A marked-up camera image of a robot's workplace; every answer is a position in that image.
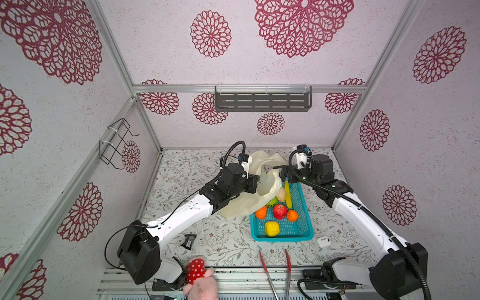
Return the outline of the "yellow banana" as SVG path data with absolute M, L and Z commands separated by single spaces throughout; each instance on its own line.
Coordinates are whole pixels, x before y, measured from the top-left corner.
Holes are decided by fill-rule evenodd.
M 291 198 L 290 184 L 289 184 L 288 180 L 286 180 L 285 183 L 284 183 L 284 189 L 285 189 L 285 193 L 286 193 L 286 196 L 285 196 L 286 207 L 287 207 L 288 210 L 292 210 L 293 209 L 293 202 L 292 202 L 292 198 Z

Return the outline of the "orange fruit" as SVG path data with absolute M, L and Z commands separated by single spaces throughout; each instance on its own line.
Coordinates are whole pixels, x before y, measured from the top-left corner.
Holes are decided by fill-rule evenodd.
M 287 212 L 286 218 L 289 222 L 295 223 L 299 219 L 299 214 L 295 210 L 291 209 Z
M 267 216 L 268 208 L 266 206 L 262 207 L 261 209 L 255 212 L 255 217 L 259 220 L 264 220 Z

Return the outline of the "red apple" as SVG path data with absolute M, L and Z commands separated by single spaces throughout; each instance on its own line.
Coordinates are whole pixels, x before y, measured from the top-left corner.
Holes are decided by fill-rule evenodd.
M 286 217 L 287 213 L 288 209 L 283 204 L 277 204 L 272 208 L 272 214 L 276 220 L 283 220 Z

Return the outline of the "yellow lemon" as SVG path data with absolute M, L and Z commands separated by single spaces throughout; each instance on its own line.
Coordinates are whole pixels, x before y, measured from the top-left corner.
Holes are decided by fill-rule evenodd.
M 279 235 L 281 232 L 279 223 L 276 221 L 266 222 L 264 226 L 264 232 L 270 238 Z

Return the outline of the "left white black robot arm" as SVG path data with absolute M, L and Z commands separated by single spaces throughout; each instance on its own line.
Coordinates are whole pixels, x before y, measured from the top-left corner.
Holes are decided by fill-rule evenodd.
M 256 192 L 260 177 L 249 173 L 251 161 L 245 142 L 235 142 L 221 157 L 218 174 L 172 212 L 147 223 L 136 220 L 116 231 L 125 231 L 117 250 L 122 264 L 118 269 L 126 271 L 137 285 L 155 277 L 163 263 L 162 246 L 196 222 L 222 210 L 241 194 Z

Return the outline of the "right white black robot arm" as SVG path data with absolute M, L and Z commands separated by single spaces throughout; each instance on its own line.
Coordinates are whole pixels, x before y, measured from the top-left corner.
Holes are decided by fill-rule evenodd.
M 345 218 L 367 242 L 376 262 L 349 262 L 339 257 L 324 262 L 317 277 L 300 279 L 298 285 L 327 288 L 368 286 L 385 300 L 430 300 L 427 282 L 428 252 L 411 244 L 377 218 L 344 181 L 336 179 L 333 161 L 313 154 L 305 144 L 295 147 L 287 162 L 277 166 L 282 181 L 309 186 L 317 197 Z

